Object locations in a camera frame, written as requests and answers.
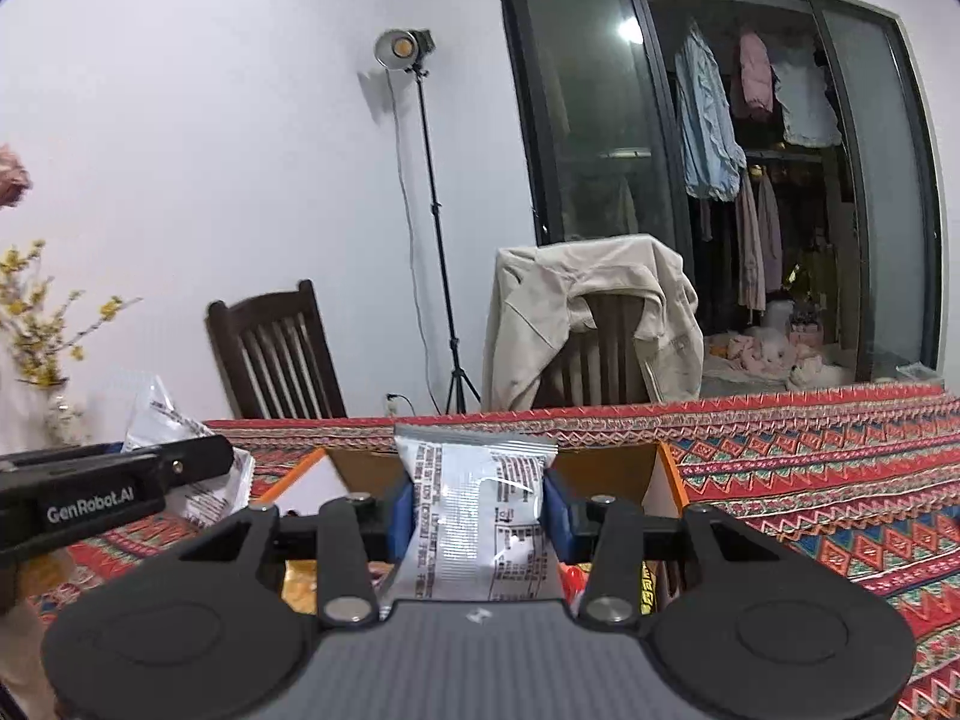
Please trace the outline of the yellow flower branches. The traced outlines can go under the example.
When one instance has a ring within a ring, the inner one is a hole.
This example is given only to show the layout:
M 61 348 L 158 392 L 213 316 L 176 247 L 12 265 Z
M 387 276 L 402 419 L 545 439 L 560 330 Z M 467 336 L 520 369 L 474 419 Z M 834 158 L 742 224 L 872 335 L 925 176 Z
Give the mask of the yellow flower branches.
M 85 343 L 93 333 L 115 322 L 140 298 L 110 296 L 85 325 L 71 328 L 68 314 L 85 297 L 72 289 L 49 305 L 53 278 L 43 270 L 46 241 L 36 239 L 21 249 L 2 252 L 2 346 L 10 355 L 16 378 L 29 387 L 52 392 L 67 382 L 65 364 L 85 359 Z

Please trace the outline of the floral ceramic vase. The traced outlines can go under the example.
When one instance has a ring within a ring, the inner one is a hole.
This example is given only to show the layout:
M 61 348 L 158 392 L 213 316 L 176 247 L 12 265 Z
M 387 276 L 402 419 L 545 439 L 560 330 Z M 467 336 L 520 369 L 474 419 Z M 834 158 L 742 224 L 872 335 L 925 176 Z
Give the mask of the floral ceramic vase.
M 76 447 L 88 444 L 91 433 L 85 407 L 71 398 L 68 380 L 62 380 L 46 392 L 44 434 L 50 447 Z

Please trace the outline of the pink artificial flower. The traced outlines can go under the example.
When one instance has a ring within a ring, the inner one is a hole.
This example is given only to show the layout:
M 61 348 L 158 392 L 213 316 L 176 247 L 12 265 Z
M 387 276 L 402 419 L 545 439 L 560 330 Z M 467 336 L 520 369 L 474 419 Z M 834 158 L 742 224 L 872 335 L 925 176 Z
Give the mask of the pink artificial flower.
M 11 146 L 0 146 L 0 208 L 18 205 L 31 189 L 31 176 L 20 156 Z

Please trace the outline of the black framed glass door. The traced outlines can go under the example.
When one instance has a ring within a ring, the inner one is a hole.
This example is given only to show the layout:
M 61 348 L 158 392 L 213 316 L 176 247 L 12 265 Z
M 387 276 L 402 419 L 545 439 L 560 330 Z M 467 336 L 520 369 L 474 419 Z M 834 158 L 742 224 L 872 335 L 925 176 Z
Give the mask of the black framed glass door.
M 937 366 L 942 244 L 893 16 L 844 0 L 501 0 L 544 244 L 649 234 L 709 338 L 823 382 Z

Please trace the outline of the pink hanging garment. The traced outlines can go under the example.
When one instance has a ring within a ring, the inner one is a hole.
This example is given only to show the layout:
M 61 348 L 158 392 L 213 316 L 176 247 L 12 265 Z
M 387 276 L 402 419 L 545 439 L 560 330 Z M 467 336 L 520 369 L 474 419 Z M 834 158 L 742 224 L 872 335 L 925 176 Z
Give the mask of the pink hanging garment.
M 739 119 L 765 122 L 775 109 L 773 70 L 768 49 L 755 31 L 742 31 L 731 78 L 732 114 Z

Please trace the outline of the orange cardboard snack box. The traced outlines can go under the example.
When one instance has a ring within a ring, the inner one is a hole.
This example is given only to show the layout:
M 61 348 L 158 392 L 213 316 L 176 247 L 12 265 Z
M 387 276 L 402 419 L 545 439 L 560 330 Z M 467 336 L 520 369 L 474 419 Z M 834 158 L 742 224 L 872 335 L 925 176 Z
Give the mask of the orange cardboard snack box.
M 316 450 L 263 497 L 313 515 L 356 494 L 387 509 L 387 553 L 371 562 L 382 608 L 398 600 L 578 605 L 590 571 L 573 530 L 601 497 L 675 517 L 686 502 L 661 444 L 558 449 L 545 439 L 452 433 L 398 437 L 392 454 Z

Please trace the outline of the white hanging top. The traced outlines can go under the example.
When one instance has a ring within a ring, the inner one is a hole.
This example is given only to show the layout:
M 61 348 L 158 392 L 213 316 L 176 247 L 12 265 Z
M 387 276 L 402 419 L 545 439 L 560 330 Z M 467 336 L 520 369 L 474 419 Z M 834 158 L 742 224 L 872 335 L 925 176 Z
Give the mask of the white hanging top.
M 775 98 L 782 109 L 784 141 L 802 148 L 841 145 L 838 117 L 827 98 L 827 78 L 809 44 L 770 50 Z

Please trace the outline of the red patterned tablecloth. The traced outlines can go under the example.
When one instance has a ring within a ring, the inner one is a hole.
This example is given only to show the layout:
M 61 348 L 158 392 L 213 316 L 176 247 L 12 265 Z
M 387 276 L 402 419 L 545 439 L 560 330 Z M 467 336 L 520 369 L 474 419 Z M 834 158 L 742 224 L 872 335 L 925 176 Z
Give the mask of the red patterned tablecloth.
M 395 429 L 661 444 L 679 515 L 601 497 L 565 600 L 404 600 L 374 500 L 245 512 L 80 596 L 43 663 L 71 718 L 952 718 L 958 401 L 935 383 L 420 418 L 231 422 L 244 449 L 392 454 Z

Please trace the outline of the light blue hanging shirt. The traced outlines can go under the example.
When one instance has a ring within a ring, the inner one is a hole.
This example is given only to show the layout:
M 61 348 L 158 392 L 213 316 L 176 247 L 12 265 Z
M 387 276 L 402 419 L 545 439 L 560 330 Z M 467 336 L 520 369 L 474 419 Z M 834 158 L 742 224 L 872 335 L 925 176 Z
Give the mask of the light blue hanging shirt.
M 733 202 L 747 158 L 736 142 L 715 54 L 693 18 L 686 21 L 674 67 L 686 193 L 698 200 Z

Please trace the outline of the red snack packet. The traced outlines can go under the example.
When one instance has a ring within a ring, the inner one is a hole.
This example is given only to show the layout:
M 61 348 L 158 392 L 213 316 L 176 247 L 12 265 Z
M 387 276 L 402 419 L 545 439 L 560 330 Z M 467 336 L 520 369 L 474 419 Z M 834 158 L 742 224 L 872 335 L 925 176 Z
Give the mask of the red snack packet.
M 573 614 L 578 614 L 579 605 L 583 600 L 586 591 L 587 582 L 589 582 L 592 564 L 558 564 L 558 572 L 562 581 L 563 595 L 565 595 L 566 604 Z

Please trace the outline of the dark wooden chair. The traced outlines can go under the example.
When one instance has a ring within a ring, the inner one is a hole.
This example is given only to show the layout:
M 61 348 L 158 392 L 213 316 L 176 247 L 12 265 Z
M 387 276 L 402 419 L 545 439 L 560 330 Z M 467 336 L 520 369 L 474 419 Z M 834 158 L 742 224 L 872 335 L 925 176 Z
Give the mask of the dark wooden chair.
M 347 416 L 311 280 L 236 304 L 212 302 L 205 325 L 238 418 Z

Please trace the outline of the beige jacket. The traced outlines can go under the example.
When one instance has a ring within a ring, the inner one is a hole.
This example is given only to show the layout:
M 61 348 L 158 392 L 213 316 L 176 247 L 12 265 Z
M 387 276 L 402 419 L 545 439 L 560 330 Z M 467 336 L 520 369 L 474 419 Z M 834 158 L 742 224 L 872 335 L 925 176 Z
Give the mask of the beige jacket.
M 505 247 L 494 261 L 483 351 L 482 408 L 527 411 L 574 333 L 596 327 L 587 301 L 623 296 L 641 314 L 626 339 L 656 403 L 696 400 L 704 338 L 698 296 L 679 252 L 649 234 Z

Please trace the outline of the wooden chair with jacket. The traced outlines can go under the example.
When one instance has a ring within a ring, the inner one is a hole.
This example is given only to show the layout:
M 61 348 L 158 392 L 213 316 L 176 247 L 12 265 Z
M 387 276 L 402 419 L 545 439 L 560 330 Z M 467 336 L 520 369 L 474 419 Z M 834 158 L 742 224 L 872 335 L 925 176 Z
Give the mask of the wooden chair with jacket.
M 547 366 L 535 408 L 649 403 L 633 346 L 644 302 L 623 294 L 589 294 L 586 304 L 592 327 L 573 330 Z

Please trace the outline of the silver white snack packet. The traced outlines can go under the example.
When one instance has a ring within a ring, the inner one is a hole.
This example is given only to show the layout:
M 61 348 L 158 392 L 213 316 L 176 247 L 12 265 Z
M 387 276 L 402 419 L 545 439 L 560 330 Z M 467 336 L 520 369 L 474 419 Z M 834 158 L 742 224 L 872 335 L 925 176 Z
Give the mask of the silver white snack packet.
M 415 532 L 382 587 L 382 606 L 562 596 L 540 523 L 555 442 L 410 424 L 394 440 L 415 488 Z

